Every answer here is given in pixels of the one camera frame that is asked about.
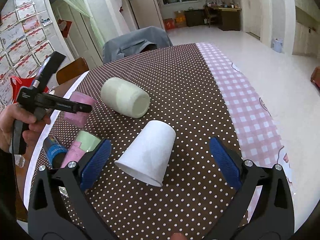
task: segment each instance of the desk chair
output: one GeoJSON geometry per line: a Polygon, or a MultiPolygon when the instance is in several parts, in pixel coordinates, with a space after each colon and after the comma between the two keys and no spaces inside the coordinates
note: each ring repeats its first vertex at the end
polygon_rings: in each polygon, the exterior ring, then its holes
{"type": "Polygon", "coordinates": [[[61,85],[64,82],[67,82],[70,79],[73,79],[88,70],[89,67],[87,65],[87,62],[83,57],[80,57],[57,72],[57,82],[59,85],[61,85]]]}
{"type": "Polygon", "coordinates": [[[211,21],[213,20],[215,22],[218,18],[218,14],[210,12],[209,7],[207,5],[204,6],[204,11],[207,18],[207,24],[209,23],[210,28],[211,21]]]}

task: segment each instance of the bottle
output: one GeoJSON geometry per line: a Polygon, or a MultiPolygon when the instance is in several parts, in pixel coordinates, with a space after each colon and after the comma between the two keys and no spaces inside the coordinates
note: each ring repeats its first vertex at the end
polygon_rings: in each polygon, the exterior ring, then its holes
{"type": "Polygon", "coordinates": [[[49,135],[44,139],[43,149],[52,168],[60,168],[68,150],[52,135],[49,135]]]}

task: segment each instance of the polka dot tablecloth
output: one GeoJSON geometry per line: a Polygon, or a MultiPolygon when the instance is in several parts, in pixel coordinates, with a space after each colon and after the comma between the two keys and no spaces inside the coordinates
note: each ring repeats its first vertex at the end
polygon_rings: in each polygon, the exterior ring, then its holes
{"type": "MultiPolygon", "coordinates": [[[[76,91],[98,101],[84,130],[112,143],[111,156],[86,195],[102,219],[122,240],[169,239],[175,232],[203,238],[235,194],[209,153],[209,139],[219,136],[228,148],[240,151],[225,102],[196,45],[157,49],[103,65],[90,71],[76,91]],[[142,118],[123,116],[101,101],[102,85],[115,76],[150,95],[150,108],[142,118]],[[176,131],[161,188],[114,165],[150,120],[166,122],[176,131]]],[[[50,134],[69,147],[79,130],[60,113],[50,134]]],[[[41,164],[48,164],[43,150],[36,171],[41,164]]],[[[83,226],[68,198],[65,204],[73,222],[83,226]]]]}

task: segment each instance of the refrigerator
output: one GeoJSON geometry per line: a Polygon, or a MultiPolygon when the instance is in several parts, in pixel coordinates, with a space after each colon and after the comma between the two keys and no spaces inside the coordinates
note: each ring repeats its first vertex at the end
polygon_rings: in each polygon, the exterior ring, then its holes
{"type": "Polygon", "coordinates": [[[139,29],[155,26],[164,30],[157,0],[129,0],[139,29]]]}

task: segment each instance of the red bag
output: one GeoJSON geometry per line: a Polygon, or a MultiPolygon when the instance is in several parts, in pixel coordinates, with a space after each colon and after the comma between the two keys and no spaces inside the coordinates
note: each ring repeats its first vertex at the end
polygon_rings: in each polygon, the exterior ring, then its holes
{"type": "MultiPolygon", "coordinates": [[[[16,99],[18,96],[18,93],[20,91],[21,87],[30,87],[33,80],[35,78],[20,78],[17,76],[11,76],[10,77],[10,82],[11,82],[11,86],[12,86],[12,100],[13,100],[13,104],[16,103],[16,99]]],[[[44,92],[47,93],[49,91],[48,87],[45,87],[44,92]]]]}

